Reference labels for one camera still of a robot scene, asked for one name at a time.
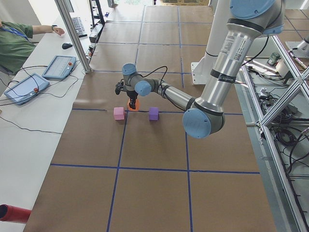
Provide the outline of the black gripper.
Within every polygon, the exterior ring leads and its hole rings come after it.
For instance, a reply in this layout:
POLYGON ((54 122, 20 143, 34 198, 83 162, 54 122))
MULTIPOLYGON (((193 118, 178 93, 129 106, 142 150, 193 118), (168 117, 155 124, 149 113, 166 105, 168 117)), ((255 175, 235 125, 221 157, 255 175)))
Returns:
POLYGON ((127 90, 126 94, 130 98, 129 102, 128 102, 129 108, 130 109, 136 109, 136 100, 137 100, 137 97, 138 97, 138 93, 134 90, 133 91, 127 90))

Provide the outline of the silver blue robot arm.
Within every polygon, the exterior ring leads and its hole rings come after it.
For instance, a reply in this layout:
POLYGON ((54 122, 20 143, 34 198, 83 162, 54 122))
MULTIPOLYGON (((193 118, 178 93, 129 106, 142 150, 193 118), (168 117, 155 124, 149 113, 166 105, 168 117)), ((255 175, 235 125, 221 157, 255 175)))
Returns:
POLYGON ((284 11, 283 0, 218 2, 212 29, 216 31, 220 48, 215 52, 216 60, 212 69, 201 70, 206 85, 198 98, 182 92, 162 79, 152 79, 139 74, 132 63, 123 66, 123 79, 116 84, 115 93, 125 92, 129 96, 129 107, 136 109, 138 96, 155 92, 184 111, 183 127, 188 135, 205 138, 218 132, 225 123, 223 103, 253 41, 261 36, 280 33, 284 11))

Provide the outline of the person's hand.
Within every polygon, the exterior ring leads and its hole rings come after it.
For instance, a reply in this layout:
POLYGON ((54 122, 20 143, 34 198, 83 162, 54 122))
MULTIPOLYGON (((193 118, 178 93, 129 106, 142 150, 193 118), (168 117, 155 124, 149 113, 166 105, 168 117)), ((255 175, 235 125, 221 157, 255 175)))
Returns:
POLYGON ((62 29, 62 28, 60 28, 58 26, 52 27, 52 30, 53 30, 54 33, 56 33, 59 36, 62 36, 63 34, 65 34, 64 29, 62 29))

